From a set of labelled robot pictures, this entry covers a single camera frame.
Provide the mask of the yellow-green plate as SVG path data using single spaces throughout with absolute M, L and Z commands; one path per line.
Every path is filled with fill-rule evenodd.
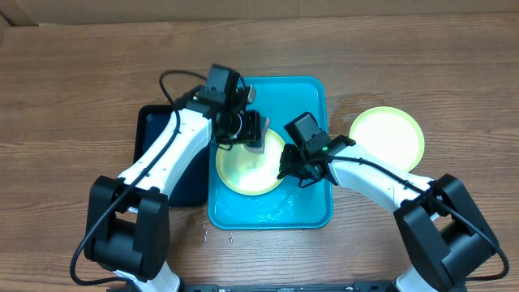
M 350 138 L 371 155 L 406 172 L 418 165 L 425 151 L 418 123 L 405 111 L 389 106 L 371 108 L 357 116 Z
M 216 169 L 221 181 L 241 195 L 262 195 L 275 189 L 285 141 L 272 129 L 265 137 L 264 152 L 250 152 L 244 144 L 229 151 L 218 149 Z

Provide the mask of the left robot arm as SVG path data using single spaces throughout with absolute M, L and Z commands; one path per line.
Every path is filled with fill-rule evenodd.
M 169 252 L 169 198 L 191 161 L 212 140 L 219 144 L 257 143 L 260 114 L 248 110 L 250 85 L 223 89 L 198 85 L 171 105 L 172 113 L 150 148 L 117 178 L 100 176 L 92 185 L 84 238 L 71 260 L 70 274 L 85 256 L 114 272 L 131 291 L 177 291 L 180 278 L 166 262 Z

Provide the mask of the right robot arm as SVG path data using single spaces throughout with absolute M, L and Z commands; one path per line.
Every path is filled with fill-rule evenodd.
M 279 178 L 301 188 L 323 179 L 354 190 L 394 216 L 411 268 L 394 282 L 397 291 L 463 291 L 499 242 L 465 185 L 445 174 L 432 179 L 399 170 L 352 139 L 287 144 Z

